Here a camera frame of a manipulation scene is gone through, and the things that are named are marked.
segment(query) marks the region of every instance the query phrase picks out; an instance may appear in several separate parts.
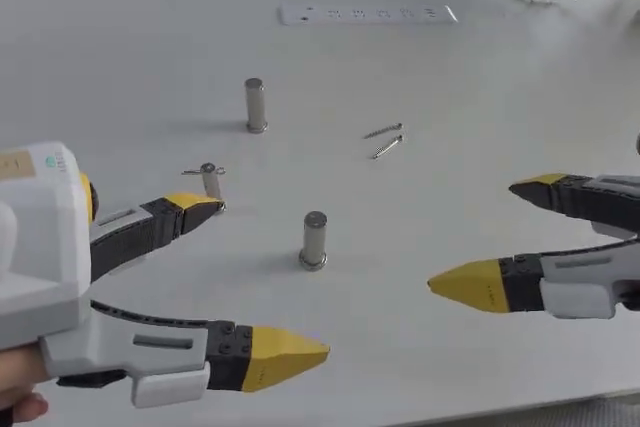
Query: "power strip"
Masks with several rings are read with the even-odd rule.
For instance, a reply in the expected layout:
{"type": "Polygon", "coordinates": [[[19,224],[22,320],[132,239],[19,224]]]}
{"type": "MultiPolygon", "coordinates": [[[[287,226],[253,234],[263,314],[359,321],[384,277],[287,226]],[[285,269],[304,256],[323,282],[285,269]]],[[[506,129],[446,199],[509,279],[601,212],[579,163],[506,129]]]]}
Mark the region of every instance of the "power strip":
{"type": "Polygon", "coordinates": [[[456,23],[449,6],[320,6],[282,5],[284,25],[309,24],[441,24],[456,23]]]}

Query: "silver standoff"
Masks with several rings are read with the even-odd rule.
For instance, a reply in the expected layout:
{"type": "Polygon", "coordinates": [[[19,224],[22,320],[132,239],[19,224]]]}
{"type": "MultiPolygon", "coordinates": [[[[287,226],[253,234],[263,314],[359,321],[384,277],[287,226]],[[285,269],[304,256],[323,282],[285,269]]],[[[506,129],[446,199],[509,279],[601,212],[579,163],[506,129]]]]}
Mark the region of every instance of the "silver standoff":
{"type": "Polygon", "coordinates": [[[324,213],[313,211],[305,215],[303,247],[298,259],[306,270],[316,272],[326,265],[326,235],[327,216],[324,213]]]}
{"type": "Polygon", "coordinates": [[[386,145],[378,149],[378,151],[375,154],[373,154],[371,158],[375,160],[382,157],[384,154],[389,152],[391,149],[393,149],[396,145],[398,145],[401,142],[404,142],[404,135],[397,136],[391,142],[387,143],[386,145]]]}
{"type": "Polygon", "coordinates": [[[378,135],[386,134],[387,132],[391,132],[392,130],[402,130],[402,122],[398,122],[397,124],[389,125],[382,129],[374,130],[373,132],[368,133],[363,137],[363,139],[371,139],[373,137],[377,137],[378,135]]]}
{"type": "Polygon", "coordinates": [[[204,184],[204,192],[207,194],[207,197],[222,200],[216,166],[211,162],[202,164],[202,167],[200,167],[200,173],[202,174],[202,183],[204,184]]]}
{"type": "Polygon", "coordinates": [[[211,162],[206,162],[198,169],[184,170],[182,175],[200,175],[202,176],[202,184],[204,186],[204,192],[207,197],[213,197],[222,201],[222,207],[218,213],[222,213],[227,209],[227,204],[222,199],[222,192],[220,191],[219,176],[224,175],[226,170],[224,167],[216,167],[211,162]]]}
{"type": "Polygon", "coordinates": [[[247,130],[252,134],[261,134],[269,125],[264,106],[264,83],[257,78],[247,79],[244,90],[247,100],[247,130]]]}

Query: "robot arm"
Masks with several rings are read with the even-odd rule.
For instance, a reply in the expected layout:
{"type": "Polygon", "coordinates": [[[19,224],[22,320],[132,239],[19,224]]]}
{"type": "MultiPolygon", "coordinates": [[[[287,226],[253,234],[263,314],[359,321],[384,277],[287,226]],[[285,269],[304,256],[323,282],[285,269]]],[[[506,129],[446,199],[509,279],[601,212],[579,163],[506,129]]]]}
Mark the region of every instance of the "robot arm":
{"type": "Polygon", "coordinates": [[[548,174],[513,184],[537,207],[589,220],[610,245],[521,254],[461,265],[429,280],[431,291],[479,310],[547,311],[609,319],[622,303],[640,310],[640,177],[548,174]]]}
{"type": "MultiPolygon", "coordinates": [[[[37,342],[60,386],[131,377],[139,408],[197,400],[206,390],[254,392],[323,363],[328,346],[284,330],[159,318],[88,297],[92,281],[222,206],[179,193],[96,220],[97,194],[62,144],[0,153],[0,349],[37,342]]],[[[10,425],[12,412],[0,412],[0,427],[10,425]]]]}

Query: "screw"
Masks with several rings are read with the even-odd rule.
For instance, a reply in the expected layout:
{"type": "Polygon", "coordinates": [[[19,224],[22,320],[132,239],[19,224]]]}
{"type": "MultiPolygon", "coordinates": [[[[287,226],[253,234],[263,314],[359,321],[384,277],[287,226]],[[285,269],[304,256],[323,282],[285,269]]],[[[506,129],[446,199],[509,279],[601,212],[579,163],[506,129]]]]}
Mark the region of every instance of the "screw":
{"type": "Polygon", "coordinates": [[[365,135],[363,139],[371,139],[372,137],[377,137],[378,135],[386,134],[387,132],[391,132],[392,130],[400,130],[402,129],[402,123],[398,122],[397,124],[389,125],[384,129],[374,130],[373,132],[365,135]]]}
{"type": "Polygon", "coordinates": [[[389,152],[392,148],[394,148],[400,142],[404,142],[404,135],[399,135],[398,137],[394,138],[391,142],[389,142],[387,145],[378,149],[378,151],[375,154],[373,154],[372,159],[375,160],[379,157],[382,157],[384,154],[389,152]]]}

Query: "yellow fingertip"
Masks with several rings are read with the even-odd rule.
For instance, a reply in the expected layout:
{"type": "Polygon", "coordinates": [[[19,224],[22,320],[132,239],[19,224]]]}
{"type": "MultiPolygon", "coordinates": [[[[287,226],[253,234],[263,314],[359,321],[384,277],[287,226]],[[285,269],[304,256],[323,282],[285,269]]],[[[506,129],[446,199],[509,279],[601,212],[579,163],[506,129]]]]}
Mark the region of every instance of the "yellow fingertip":
{"type": "Polygon", "coordinates": [[[93,211],[93,198],[91,196],[91,182],[87,174],[80,172],[80,181],[82,182],[82,188],[84,189],[84,195],[87,202],[87,213],[89,216],[89,223],[93,222],[95,212],[93,211]]]}
{"type": "Polygon", "coordinates": [[[193,194],[191,192],[178,192],[175,194],[165,195],[164,198],[185,210],[197,204],[211,204],[221,202],[220,200],[214,199],[213,197],[193,194]]]}
{"type": "Polygon", "coordinates": [[[543,174],[543,175],[538,175],[537,177],[531,177],[530,179],[514,182],[512,185],[532,184],[532,183],[551,185],[557,182],[558,180],[562,179],[563,177],[566,177],[567,175],[568,174],[560,174],[560,173],[543,174]]]}
{"type": "Polygon", "coordinates": [[[254,327],[243,392],[255,392],[322,364],[329,346],[273,327],[254,327]]]}
{"type": "Polygon", "coordinates": [[[427,285],[434,294],[478,310],[509,312],[497,259],[469,262],[432,277],[427,285]]]}

